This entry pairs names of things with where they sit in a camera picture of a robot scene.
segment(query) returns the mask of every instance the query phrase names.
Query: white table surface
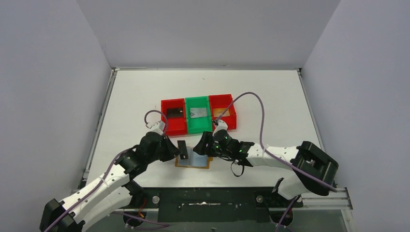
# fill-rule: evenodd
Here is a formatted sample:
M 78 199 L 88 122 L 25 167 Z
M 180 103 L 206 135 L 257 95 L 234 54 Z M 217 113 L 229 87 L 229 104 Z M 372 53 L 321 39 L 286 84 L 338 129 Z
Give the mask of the white table surface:
M 144 114 L 161 110 L 161 100 L 232 94 L 257 93 L 265 106 L 264 144 L 294 146 L 311 141 L 319 146 L 308 104 L 296 71 L 118 71 L 102 123 L 88 175 L 88 183 L 105 172 L 120 151 L 138 144 L 147 132 Z M 230 135 L 240 141 L 258 142 L 261 107 L 252 95 L 235 103 L 237 129 Z M 160 115 L 151 113 L 151 122 Z M 195 146 L 201 134 L 172 137 Z M 269 167 L 246 167 L 235 177 L 230 162 L 214 158 L 209 169 L 175 167 L 175 160 L 156 161 L 135 178 L 143 187 L 263 187 L 273 186 L 292 171 Z M 241 167 L 234 171 L 240 173 Z

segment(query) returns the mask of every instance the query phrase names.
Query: purple cable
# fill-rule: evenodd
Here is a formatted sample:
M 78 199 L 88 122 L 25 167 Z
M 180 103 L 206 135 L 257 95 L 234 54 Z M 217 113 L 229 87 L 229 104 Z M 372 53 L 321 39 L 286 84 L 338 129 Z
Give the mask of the purple cable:
M 130 221 L 131 218 L 133 218 L 133 219 L 136 219 L 136 220 L 139 220 L 139 221 L 144 221 L 144 222 L 148 222 L 148 223 L 151 223 L 151 224 L 160 225 L 158 227 L 151 227 L 151 228 L 134 227 L 134 229 L 136 229 L 136 230 L 151 231 L 151 230 L 162 229 L 162 228 L 166 228 L 166 227 L 170 226 L 170 224 L 168 224 L 168 223 L 159 223 L 159 222 L 156 222 L 156 221 L 151 221 L 151 220 L 148 220 L 148 219 L 145 219 L 145 218 L 141 218 L 141 217 L 137 217 L 137 216 L 134 216 L 134 215 L 131 215 L 131 214 L 127 214 L 125 212 L 114 211 L 114 212 L 112 212 L 112 214 L 118 214 L 118 215 L 123 215 L 123 216 L 129 217 L 127 222 Z
M 93 194 L 102 184 L 103 184 L 103 180 L 105 180 L 108 176 L 109 171 L 111 170 L 111 168 L 113 167 L 116 159 L 118 159 L 118 157 L 120 155 L 122 155 L 122 153 L 128 151 L 130 148 L 125 149 L 123 151 L 121 151 L 120 153 L 118 153 L 114 159 L 111 161 L 110 165 L 108 166 L 107 171 L 104 173 L 104 175 L 102 176 L 102 179 L 98 182 L 98 184 L 89 192 L 87 193 L 87 195 L 85 195 L 83 198 L 81 198 L 81 200 L 77 201 L 75 204 L 73 204 L 70 208 L 68 208 L 63 214 L 60 215 L 60 217 L 58 217 L 55 221 L 53 221 L 53 223 L 51 223 L 45 230 L 44 232 L 48 232 L 50 231 L 51 228 L 53 228 L 61 219 L 63 219 L 69 212 L 71 212 L 75 207 L 77 207 L 77 205 L 79 205 L 81 202 L 83 202 L 85 199 L 87 199 L 89 196 L 91 196 L 91 194 Z
M 145 114 L 145 116 L 144 116 L 145 126 L 147 126 L 147 124 L 148 124 L 148 122 L 146 121 L 146 117 L 149 115 L 149 113 L 152 113 L 152 112 L 159 113 L 165 118 L 165 128 L 164 128 L 164 133 L 162 134 L 162 135 L 165 135 L 165 133 L 168 130 L 168 119 L 166 118 L 165 114 L 163 112 L 159 111 L 159 110 L 150 110 Z
M 289 212 L 289 210 L 292 208 L 294 202 L 295 202 L 296 199 L 298 199 L 298 198 L 299 198 L 299 196 L 296 196 L 296 197 L 294 197 L 294 198 L 292 199 L 291 203 L 290 203 L 289 206 L 286 208 L 285 212 L 283 213 L 282 217 L 280 218 L 280 220 L 279 220 L 279 222 L 278 222 L 278 224 L 277 224 L 277 226 L 276 226 L 275 232 L 278 232 L 278 231 L 279 231 L 279 227 L 282 226 L 282 221 L 285 219 L 285 216 L 287 215 L 287 213 Z
M 265 146 L 264 146 L 263 143 L 262 143 L 262 134 L 263 134 L 263 131 L 264 131 L 264 121 L 265 121 L 265 108 L 264 108 L 264 104 L 262 103 L 261 98 L 260 98 L 256 93 L 254 93 L 254 92 L 245 92 L 245 93 L 239 95 L 237 98 L 235 98 L 235 99 L 231 102 L 231 104 L 228 105 L 228 107 L 225 108 L 225 110 L 222 112 L 222 114 L 219 115 L 219 117 L 217 117 L 216 120 L 217 120 L 217 121 L 220 120 L 220 118 L 226 113 L 226 111 L 228 111 L 228 109 L 234 104 L 234 102 L 235 102 L 236 100 L 238 100 L 239 98 L 241 98 L 242 96 L 247 95 L 247 94 L 252 94 L 253 96 L 255 96 L 255 97 L 259 100 L 259 103 L 261 104 L 261 108 L 262 108 L 262 122 L 261 122 L 261 131 L 260 131 L 260 133 L 259 133 L 259 143 L 261 144 L 261 148 L 265 150 Z M 306 172 L 304 172 L 304 171 L 302 171 L 302 170 L 296 168 L 295 166 L 291 165 L 290 163 L 288 163 L 288 162 L 286 162 L 286 161 L 284 161 L 284 160 L 282 160 L 282 159 L 276 157 L 274 154 L 272 154 L 272 153 L 269 152 L 268 150 L 265 150 L 265 152 L 266 152 L 268 155 L 270 155 L 271 157 L 273 157 L 274 159 L 276 159 L 277 161 L 279 161 L 279 162 L 281 162 L 281 163 L 283 163 L 283 164 L 289 166 L 289 167 L 292 168 L 294 171 L 299 172 L 300 174 L 302 174 L 302 175 L 304 175 L 304 176 L 306 176 L 306 177 L 308 177 L 308 178 L 310 178 L 310 179 L 312 179 L 312 180 L 318 182 L 320 185 L 322 185 L 323 187 L 326 187 L 326 188 L 330 189 L 332 192 L 337 192 L 337 189 L 334 188 L 333 186 L 329 185 L 328 183 L 325 183 L 325 182 L 319 180 L 318 178 L 316 178 L 316 177 L 314 177 L 314 176 L 312 176 L 312 175 L 310 175 L 310 174 L 308 174 L 308 173 L 306 173 Z

